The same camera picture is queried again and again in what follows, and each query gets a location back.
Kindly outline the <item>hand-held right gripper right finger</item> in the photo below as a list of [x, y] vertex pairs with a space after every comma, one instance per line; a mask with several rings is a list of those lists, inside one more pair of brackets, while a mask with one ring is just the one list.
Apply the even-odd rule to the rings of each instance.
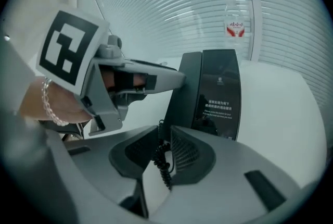
[[283, 223], [316, 187], [300, 187], [251, 148], [184, 127], [171, 128], [176, 173], [157, 223]]

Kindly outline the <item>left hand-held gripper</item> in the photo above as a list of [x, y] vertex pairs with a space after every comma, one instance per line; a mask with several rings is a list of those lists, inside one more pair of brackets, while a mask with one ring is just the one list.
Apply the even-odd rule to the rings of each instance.
[[48, 87], [55, 83], [92, 115], [92, 136], [121, 129], [133, 94], [107, 90], [101, 71], [114, 74], [114, 66], [125, 60], [121, 40], [109, 33], [108, 21], [79, 10], [57, 11], [37, 58], [41, 77], [35, 86], [35, 118], [61, 127], [77, 124], [60, 120], [50, 108]]

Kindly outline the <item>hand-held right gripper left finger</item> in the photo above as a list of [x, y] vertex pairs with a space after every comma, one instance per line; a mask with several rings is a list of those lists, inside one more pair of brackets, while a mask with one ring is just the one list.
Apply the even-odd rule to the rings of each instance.
[[56, 223], [149, 223], [142, 181], [156, 146], [155, 126], [67, 143], [43, 130], [39, 208]]

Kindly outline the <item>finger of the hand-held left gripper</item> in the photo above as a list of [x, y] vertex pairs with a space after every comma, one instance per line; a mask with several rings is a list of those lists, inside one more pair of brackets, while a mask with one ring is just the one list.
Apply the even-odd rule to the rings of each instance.
[[181, 88], [186, 76], [174, 68], [142, 60], [126, 59], [114, 66], [118, 94], [155, 94]]

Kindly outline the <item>person's left hand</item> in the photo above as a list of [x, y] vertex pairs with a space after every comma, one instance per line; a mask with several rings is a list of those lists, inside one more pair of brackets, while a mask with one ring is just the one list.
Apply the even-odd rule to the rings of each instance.
[[[107, 90], [116, 86], [114, 74], [110, 69], [102, 69], [101, 76]], [[133, 85], [145, 85], [145, 76], [142, 74], [133, 75]], [[74, 94], [61, 86], [51, 83], [48, 87], [48, 98], [53, 113], [62, 121], [68, 123], [82, 123], [91, 120], [90, 115], [76, 100]]]

